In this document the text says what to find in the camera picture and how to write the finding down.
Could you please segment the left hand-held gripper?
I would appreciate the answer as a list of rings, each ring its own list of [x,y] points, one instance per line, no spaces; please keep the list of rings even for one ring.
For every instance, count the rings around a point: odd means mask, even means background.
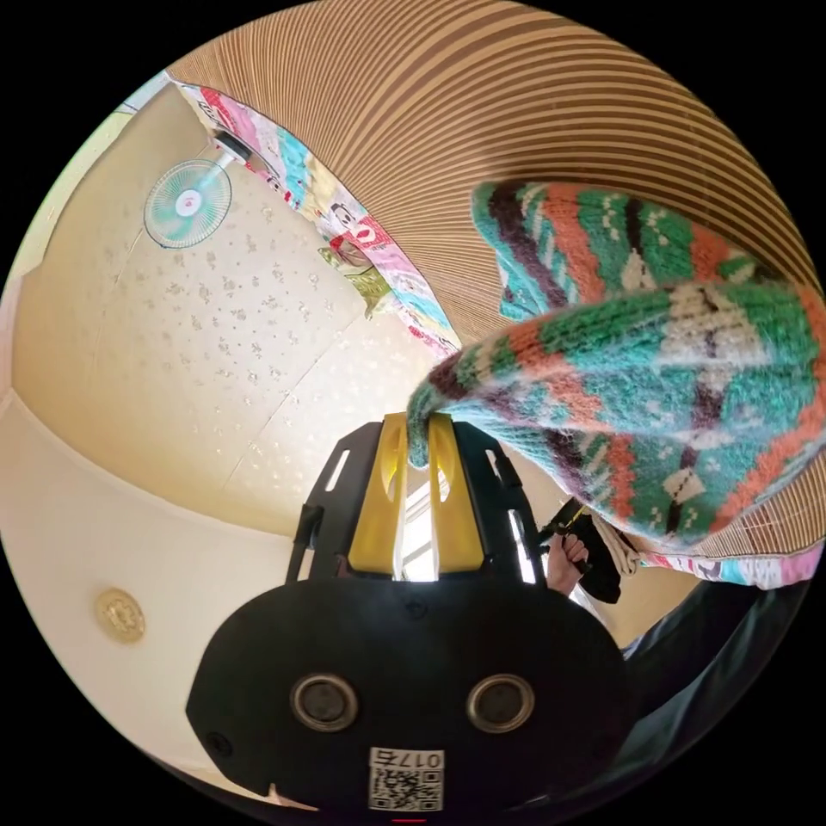
[[[551,546],[552,537],[581,541],[586,558],[574,564],[579,575],[577,583],[591,598],[615,605],[621,596],[620,573],[613,561],[608,544],[601,537],[585,506],[571,497],[551,520],[539,530],[540,545]]]

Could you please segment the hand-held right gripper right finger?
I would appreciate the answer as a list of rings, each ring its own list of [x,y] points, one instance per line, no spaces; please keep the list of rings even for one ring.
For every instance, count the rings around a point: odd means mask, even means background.
[[[428,422],[428,471],[436,574],[476,572],[484,550],[453,422],[443,414]]]

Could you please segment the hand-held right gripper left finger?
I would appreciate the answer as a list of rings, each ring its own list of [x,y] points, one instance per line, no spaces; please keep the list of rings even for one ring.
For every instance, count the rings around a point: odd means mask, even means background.
[[[407,499],[408,439],[405,414],[387,415],[348,553],[353,572],[395,576],[399,571]]]

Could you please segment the person's left hand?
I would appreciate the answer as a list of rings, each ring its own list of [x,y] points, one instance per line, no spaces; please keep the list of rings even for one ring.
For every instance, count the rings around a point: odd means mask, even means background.
[[[576,567],[588,562],[589,552],[576,536],[553,534],[548,544],[546,584],[551,590],[570,597],[582,578]]]

